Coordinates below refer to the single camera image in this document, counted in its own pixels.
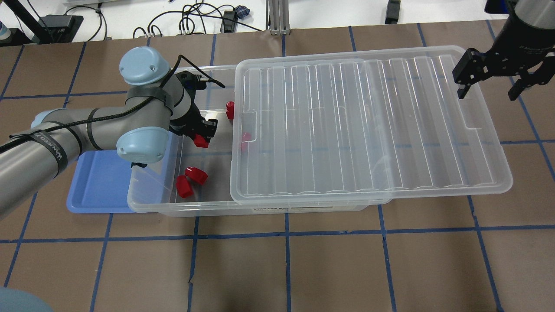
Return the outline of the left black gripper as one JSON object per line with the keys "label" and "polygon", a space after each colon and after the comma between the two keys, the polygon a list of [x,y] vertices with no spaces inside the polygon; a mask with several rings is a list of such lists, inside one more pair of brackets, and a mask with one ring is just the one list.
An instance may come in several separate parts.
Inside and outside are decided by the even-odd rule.
{"label": "left black gripper", "polygon": [[177,136],[186,136],[193,141],[195,134],[204,137],[207,143],[214,138],[218,119],[206,119],[195,103],[197,91],[206,90],[209,79],[202,79],[200,74],[183,71],[176,74],[183,86],[184,93],[179,104],[174,106],[170,131]]}

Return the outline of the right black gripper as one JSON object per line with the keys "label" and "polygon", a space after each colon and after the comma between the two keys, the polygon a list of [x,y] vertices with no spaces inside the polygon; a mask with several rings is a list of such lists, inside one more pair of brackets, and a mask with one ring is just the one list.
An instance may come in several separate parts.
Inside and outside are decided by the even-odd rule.
{"label": "right black gripper", "polygon": [[452,75],[459,85],[458,99],[466,97],[470,87],[490,77],[519,79],[508,91],[515,101],[527,88],[546,85],[554,76],[553,29],[541,29],[519,19],[508,19],[487,52],[468,48],[455,65]]}

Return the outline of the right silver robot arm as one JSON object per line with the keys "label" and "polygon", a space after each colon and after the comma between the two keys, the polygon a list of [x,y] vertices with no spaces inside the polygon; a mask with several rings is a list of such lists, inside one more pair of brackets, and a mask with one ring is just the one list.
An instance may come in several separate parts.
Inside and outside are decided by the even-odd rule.
{"label": "right silver robot arm", "polygon": [[508,18],[487,52],[468,48],[452,71],[464,99],[470,87],[494,76],[519,79],[508,91],[516,100],[554,77],[555,3],[552,0],[488,0],[484,11]]}

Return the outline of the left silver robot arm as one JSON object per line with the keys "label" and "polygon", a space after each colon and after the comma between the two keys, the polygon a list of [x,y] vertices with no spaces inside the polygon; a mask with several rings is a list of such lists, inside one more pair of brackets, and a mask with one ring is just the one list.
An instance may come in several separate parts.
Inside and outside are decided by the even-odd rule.
{"label": "left silver robot arm", "polygon": [[119,72],[130,86],[120,107],[53,109],[36,116],[29,130],[14,133],[1,146],[0,209],[5,218],[54,180],[82,154],[115,150],[132,166],[164,158],[170,133],[206,147],[218,121],[204,118],[195,104],[207,83],[225,85],[202,71],[178,72],[154,48],[135,47],[123,55]]}

